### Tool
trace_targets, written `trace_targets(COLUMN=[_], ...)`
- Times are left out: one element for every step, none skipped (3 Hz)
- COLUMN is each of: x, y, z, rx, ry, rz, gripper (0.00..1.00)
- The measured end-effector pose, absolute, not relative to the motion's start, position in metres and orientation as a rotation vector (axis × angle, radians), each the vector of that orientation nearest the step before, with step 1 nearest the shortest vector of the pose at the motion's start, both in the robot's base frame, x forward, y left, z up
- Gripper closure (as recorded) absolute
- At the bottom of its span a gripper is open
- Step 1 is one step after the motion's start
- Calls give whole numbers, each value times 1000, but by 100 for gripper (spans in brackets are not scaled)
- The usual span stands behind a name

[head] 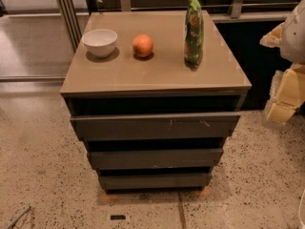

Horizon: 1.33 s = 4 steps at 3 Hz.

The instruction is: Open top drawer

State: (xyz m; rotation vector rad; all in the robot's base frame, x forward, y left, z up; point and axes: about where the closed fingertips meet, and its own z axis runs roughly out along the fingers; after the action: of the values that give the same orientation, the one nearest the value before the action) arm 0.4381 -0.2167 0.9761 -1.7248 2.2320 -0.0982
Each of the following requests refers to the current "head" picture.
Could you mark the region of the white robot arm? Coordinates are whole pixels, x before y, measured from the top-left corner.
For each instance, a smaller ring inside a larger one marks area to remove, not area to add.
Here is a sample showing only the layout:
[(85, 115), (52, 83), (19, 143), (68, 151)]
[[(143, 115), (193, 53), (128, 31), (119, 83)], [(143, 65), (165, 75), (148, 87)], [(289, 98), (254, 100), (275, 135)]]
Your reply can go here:
[(263, 124), (279, 128), (305, 102), (305, 0), (298, 3), (283, 23), (265, 34), (260, 44), (278, 47), (280, 56), (292, 63), (285, 72), (275, 72), (270, 99), (263, 111)]

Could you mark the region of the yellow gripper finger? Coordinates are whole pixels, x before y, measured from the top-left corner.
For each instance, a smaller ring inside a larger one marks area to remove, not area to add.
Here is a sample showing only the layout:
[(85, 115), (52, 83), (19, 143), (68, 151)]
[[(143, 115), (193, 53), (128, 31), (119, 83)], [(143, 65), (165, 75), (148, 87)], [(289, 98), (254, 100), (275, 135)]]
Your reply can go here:
[(281, 45), (281, 34), (283, 26), (283, 23), (277, 25), (260, 39), (259, 44), (268, 48), (279, 47)]
[(305, 102), (305, 65), (293, 64), (285, 72), (276, 71), (270, 99), (266, 103), (266, 121), (285, 124)]

